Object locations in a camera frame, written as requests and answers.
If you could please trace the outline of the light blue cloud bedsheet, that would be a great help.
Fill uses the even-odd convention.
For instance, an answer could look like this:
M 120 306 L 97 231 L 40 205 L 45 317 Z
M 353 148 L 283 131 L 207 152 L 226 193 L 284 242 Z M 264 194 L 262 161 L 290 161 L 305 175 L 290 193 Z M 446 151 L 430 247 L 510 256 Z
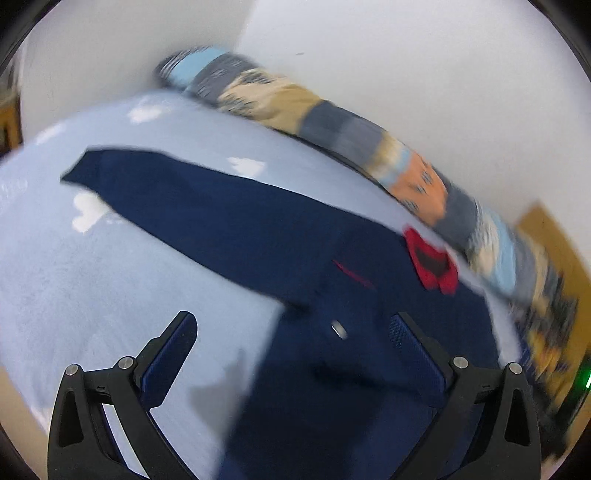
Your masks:
M 2 161 L 1 363 L 25 405 L 47 426 L 67 365 L 108 367 L 190 311 L 197 344 L 155 417 L 194 473 L 211 479 L 280 303 L 223 280 L 61 181 L 99 147 L 161 151 L 398 232 L 417 220 L 317 149 L 164 90 L 83 111 Z

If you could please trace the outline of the wooden bedside furniture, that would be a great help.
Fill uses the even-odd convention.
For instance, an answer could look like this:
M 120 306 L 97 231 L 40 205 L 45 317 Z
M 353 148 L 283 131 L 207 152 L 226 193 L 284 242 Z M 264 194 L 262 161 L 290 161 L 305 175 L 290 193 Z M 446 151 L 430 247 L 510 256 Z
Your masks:
M 15 69 L 10 65 L 1 74 L 0 155 L 17 149 L 22 141 L 20 91 Z

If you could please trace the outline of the colourful patchwork rolled quilt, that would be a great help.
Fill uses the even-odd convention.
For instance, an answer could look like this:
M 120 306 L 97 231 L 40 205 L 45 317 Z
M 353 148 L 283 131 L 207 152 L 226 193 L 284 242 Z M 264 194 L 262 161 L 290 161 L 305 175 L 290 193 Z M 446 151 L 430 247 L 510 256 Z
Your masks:
M 432 228 L 506 298 L 541 311 L 561 298 L 564 282 L 542 245 L 370 120 L 218 48 L 179 51 L 158 64 L 156 76 L 166 87 L 300 139 L 356 169 Z

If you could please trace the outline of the navy work jacket red collar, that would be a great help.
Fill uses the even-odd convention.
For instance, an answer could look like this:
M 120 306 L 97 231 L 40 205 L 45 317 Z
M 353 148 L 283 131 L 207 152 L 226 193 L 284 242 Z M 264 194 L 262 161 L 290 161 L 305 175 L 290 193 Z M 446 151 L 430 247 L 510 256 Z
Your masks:
M 239 286 L 283 303 L 221 479 L 386 479 L 446 396 L 406 313 L 451 355 L 494 368 L 485 299 L 454 272 L 423 283 L 405 237 L 314 199 L 156 152 L 86 152 L 64 175 Z

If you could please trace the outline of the patterned clothes pile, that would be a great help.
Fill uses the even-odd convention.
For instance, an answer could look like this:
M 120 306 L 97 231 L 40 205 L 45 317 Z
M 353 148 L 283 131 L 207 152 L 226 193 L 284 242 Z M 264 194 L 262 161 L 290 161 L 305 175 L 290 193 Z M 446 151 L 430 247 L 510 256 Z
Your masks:
M 510 308 L 522 352 L 518 363 L 532 388 L 539 416 L 550 415 L 555 410 L 554 398 L 548 387 L 551 377 L 570 368 L 564 350 L 572 332 L 579 300 L 565 296 L 564 286 L 564 276 L 559 274 L 546 315 L 540 315 L 533 307 L 525 308 L 519 304 L 512 304 Z

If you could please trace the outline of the wooden headboard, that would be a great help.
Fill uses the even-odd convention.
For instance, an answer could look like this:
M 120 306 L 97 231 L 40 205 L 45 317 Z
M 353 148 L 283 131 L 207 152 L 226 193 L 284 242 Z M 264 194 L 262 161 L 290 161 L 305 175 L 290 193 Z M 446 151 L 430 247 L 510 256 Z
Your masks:
M 568 369 L 552 373 L 546 381 L 546 388 L 559 406 L 574 384 L 583 356 L 590 350 L 590 268 L 542 203 L 535 203 L 517 226 L 547 250 L 550 260 L 564 276 L 564 293 L 578 300 L 572 331 L 562 351 L 562 360 L 568 364 Z

